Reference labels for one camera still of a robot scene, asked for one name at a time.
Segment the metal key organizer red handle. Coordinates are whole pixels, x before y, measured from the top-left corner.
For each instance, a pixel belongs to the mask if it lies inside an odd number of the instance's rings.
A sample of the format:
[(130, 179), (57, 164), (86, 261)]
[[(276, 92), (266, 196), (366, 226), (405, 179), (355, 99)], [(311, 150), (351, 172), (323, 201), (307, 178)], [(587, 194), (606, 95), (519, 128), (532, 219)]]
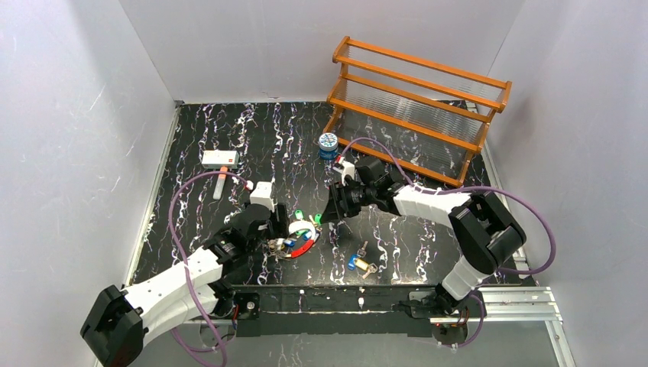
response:
[(276, 258), (297, 259), (305, 255), (320, 236), (320, 228), (308, 220), (293, 221), (288, 226), (288, 234), (268, 242), (268, 249)]

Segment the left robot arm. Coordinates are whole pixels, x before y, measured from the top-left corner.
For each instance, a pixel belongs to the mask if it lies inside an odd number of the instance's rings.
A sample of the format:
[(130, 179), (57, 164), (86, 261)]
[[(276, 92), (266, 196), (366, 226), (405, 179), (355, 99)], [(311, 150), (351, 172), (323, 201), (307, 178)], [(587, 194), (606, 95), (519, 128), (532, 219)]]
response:
[(79, 334), (103, 366), (127, 366), (160, 334), (199, 317), (195, 294), (206, 313), (232, 297), (225, 276), (246, 263), (262, 240), (285, 238), (289, 215), (250, 203), (214, 236), (179, 262), (139, 284), (100, 291)]

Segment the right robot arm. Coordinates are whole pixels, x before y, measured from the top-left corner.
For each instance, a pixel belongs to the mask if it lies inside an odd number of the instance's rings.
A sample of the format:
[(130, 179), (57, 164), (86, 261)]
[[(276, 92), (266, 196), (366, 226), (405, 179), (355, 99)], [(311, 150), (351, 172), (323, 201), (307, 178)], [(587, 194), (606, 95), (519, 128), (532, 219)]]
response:
[(492, 192), (424, 193), (420, 187), (398, 180), (382, 161), (367, 157), (357, 164), (337, 158), (340, 175), (329, 186), (329, 201), (322, 222), (357, 216), (374, 205), (395, 216), (427, 219), (453, 230), (461, 257), (437, 284), (434, 303), (454, 307), (484, 279), (492, 276), (527, 240), (519, 223)]

